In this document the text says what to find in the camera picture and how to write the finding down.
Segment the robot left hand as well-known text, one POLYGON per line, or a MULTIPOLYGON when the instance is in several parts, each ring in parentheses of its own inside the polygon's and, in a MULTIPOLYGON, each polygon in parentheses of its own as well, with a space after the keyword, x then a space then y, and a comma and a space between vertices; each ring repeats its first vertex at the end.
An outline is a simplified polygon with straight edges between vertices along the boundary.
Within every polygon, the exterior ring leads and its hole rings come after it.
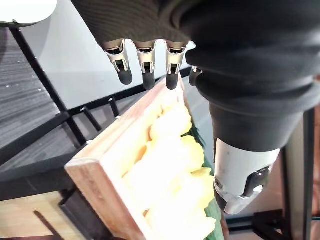
POLYGON ((267 167, 320 101, 317 0, 75 0, 96 42, 165 40, 197 68, 209 101, 214 194, 235 215, 263 190, 267 167))

